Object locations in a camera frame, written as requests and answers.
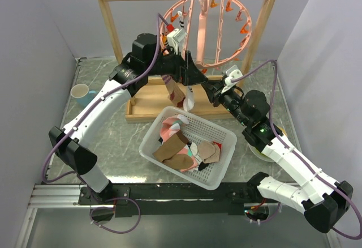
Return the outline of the wooden hanger rack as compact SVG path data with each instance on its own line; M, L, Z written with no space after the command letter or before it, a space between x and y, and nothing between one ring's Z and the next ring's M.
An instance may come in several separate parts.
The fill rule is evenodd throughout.
M123 52L118 38L118 33L115 27L113 15L109 6L110 2L126 2L126 1L171 1L171 0L98 0L102 16L108 31L110 41L114 50L115 57L118 62L123 58ZM183 18L186 24L186 32L190 32L192 23L193 8L196 1L201 4L199 14L199 27L197 31L197 52L196 52L196 65L203 70L216 69L228 62L236 60L237 56L246 50L243 59L243 64L240 68L242 72L249 71L253 58L256 54L258 45L260 43L262 34L265 30L270 13L273 9L275 0L220 0L219 7L219 24L217 31L217 46L216 57L213 64L204 63L204 50L206 44L206 30L208 22L209 10L214 7L214 0L175 0L175 4L171 6L164 15L161 16L162 23L159 26L161 33L170 34L174 28L172 23L178 18ZM184 6L189 3L187 11L182 11L173 16L172 13L179 6ZM229 12L230 4L233 3L239 7L237 17L242 14L246 17L244 27L241 29L241 34L244 35L240 43L240 47L234 52L233 55L226 59L220 59L222 47L222 28L223 28L223 14ZM151 79L146 84L146 89L127 101L126 106L126 120L128 122L146 122L155 118L158 113L166 107L166 100L163 98L163 90L161 84L164 84L169 94L169 100L177 108L183 108L187 101L196 101L191 111L198 116L205 116L206 118L217 119L226 118L226 113L221 110L213 112L211 106L206 104L206 98L197 91L191 93L186 87L181 88L170 76L159 75Z

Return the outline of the pink round clip hanger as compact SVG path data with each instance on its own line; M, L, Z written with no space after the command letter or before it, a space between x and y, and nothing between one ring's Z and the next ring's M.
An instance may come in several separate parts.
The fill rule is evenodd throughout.
M217 69L230 61L238 61L239 54L243 52L248 46L251 36L252 36L252 18L249 14L248 9L243 5L239 0L220 0L219 3L215 0L199 0L200 2L200 13L198 19L198 28L197 28L197 47L196 47L196 65L202 69L203 72L207 72L208 69ZM179 0L177 3L173 4L165 14L161 15L161 34L160 38L162 40L162 35L168 35L175 28L179 28L179 18L178 11L182 11L184 15L185 29L187 31L186 44L184 46L184 53L188 49L188 41L191 35L191 24L193 17L193 9L195 8L194 0ZM208 30L208 20L209 12L213 8L219 8L218 16L218 27L216 30L216 51L214 56L213 63L204 62L204 54L207 41L207 30ZM242 24L243 26L240 29L240 36L242 37L239 47L235 49L234 53L229 57L222 58L222 37L223 37L223 28L224 25L224 15L227 12L232 12L235 9L238 9L238 13L235 17L235 21Z

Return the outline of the white plastic basket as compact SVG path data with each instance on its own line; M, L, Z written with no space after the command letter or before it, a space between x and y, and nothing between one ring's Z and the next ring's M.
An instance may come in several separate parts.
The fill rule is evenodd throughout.
M229 167L236 142L232 131L168 106L152 123L139 152L159 167L215 190Z

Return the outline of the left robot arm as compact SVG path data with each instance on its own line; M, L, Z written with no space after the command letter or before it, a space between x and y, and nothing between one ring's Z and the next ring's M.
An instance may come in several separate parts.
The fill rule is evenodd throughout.
M187 32L174 29L166 37L169 45L161 48L160 37L138 35L131 52L112 71L96 97L62 129L53 127L49 131L55 155L91 188L93 199L100 204L111 199L112 184L97 165L97 156L88 149L96 131L148 83L149 76L169 75L184 86L207 80L191 53L184 50Z

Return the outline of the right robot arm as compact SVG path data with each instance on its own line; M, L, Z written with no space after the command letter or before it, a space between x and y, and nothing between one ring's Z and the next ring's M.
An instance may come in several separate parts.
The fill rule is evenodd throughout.
M270 123L270 105L263 92L251 90L239 95L238 87L224 91L220 80L210 80L201 86L213 106L222 105L245 127L242 134L249 145L272 159L298 184L291 186L259 172L247 183L250 200L277 200L301 212L319 232L329 232L348 211L353 187L325 174Z

